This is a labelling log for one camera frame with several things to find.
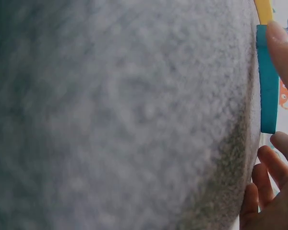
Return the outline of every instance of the fuzzy gray material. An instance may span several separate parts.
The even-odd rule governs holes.
[[[257,23],[252,0],[0,0],[0,230],[228,230]]]

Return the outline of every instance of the hand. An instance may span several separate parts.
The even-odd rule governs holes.
[[[271,59],[283,83],[288,89],[288,35],[277,23],[267,27],[267,43]],[[277,132],[271,143],[288,160],[288,135]],[[288,166],[268,146],[258,150],[261,163],[252,172],[253,184],[246,187],[240,211],[241,230],[288,230]],[[274,197],[268,173],[271,174],[280,193]]]

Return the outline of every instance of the yellow plastic piece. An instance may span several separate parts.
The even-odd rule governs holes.
[[[272,7],[270,0],[254,0],[259,22],[261,25],[267,25],[273,19]]]

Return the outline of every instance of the teal block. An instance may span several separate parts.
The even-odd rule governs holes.
[[[261,95],[261,132],[276,131],[279,76],[271,61],[266,42],[266,25],[257,26],[257,55]]]

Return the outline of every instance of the orange fish drawing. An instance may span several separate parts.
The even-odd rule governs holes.
[[[279,105],[288,110],[288,90],[283,84],[282,80],[279,80]]]

